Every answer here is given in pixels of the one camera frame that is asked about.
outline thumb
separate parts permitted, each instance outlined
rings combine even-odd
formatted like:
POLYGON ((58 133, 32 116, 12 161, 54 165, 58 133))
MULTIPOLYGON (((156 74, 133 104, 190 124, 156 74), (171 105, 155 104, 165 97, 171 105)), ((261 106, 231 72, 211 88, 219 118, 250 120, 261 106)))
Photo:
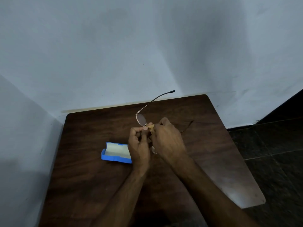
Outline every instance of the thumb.
POLYGON ((147 135, 149 131, 147 130, 142 130, 141 132, 141 142, 140 143, 147 143, 147 135))

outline eyeglass temple arm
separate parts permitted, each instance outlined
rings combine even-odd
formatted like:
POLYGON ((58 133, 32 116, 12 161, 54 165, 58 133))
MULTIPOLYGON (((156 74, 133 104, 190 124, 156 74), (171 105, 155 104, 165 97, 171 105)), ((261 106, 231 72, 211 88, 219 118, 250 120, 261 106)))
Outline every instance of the eyeglass temple arm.
MULTIPOLYGON (((168 94, 168 93, 173 93, 173 92, 175 92, 175 91, 176 91, 176 90, 172 90, 172 91, 167 92, 167 93, 164 93, 164 94, 162 94, 162 95, 166 95, 166 94, 168 94)), ((162 95, 157 96, 157 97, 154 98, 152 101, 154 101, 155 99, 159 98, 159 97, 162 96, 162 95)), ((142 111, 142 109, 144 109, 145 107, 147 107, 152 101, 150 101, 146 106, 142 107, 142 108, 136 113, 136 115, 139 114, 140 111, 142 111)))

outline white wall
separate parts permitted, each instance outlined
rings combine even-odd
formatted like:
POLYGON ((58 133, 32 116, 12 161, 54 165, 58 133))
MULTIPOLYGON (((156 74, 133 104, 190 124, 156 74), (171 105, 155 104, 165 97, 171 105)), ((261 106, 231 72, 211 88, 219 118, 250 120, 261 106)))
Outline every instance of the white wall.
POLYGON ((0 226, 34 226, 62 124, 0 75, 0 226))
POLYGON ((206 93, 227 128, 303 88, 303 0, 1 0, 0 72, 62 110, 206 93))

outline wooden table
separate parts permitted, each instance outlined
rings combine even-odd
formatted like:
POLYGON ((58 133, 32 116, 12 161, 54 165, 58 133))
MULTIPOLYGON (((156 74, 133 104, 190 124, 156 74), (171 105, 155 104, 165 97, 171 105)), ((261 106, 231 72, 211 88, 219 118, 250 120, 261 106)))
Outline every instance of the wooden table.
MULTIPOLYGON (((40 226, 89 226, 128 176, 131 164, 101 160, 105 142, 127 143, 146 103, 69 114, 63 128, 40 226)), ((265 198, 206 95, 156 101, 142 114, 156 123, 167 117, 182 133, 187 151, 241 208, 265 198)), ((152 155, 132 224, 161 226, 203 218, 172 170, 152 155)))

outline forearm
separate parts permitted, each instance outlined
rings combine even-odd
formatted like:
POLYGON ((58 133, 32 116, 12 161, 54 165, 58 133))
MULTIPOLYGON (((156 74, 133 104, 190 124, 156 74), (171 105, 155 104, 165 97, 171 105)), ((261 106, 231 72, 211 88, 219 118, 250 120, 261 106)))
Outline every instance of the forearm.
POLYGON ((207 224, 211 226, 258 226, 234 204, 189 156, 171 167, 187 187, 207 224))
POLYGON ((145 170, 133 170, 123 183, 122 187, 108 202, 108 205, 93 221, 91 226, 127 226, 136 206, 145 178, 145 170))

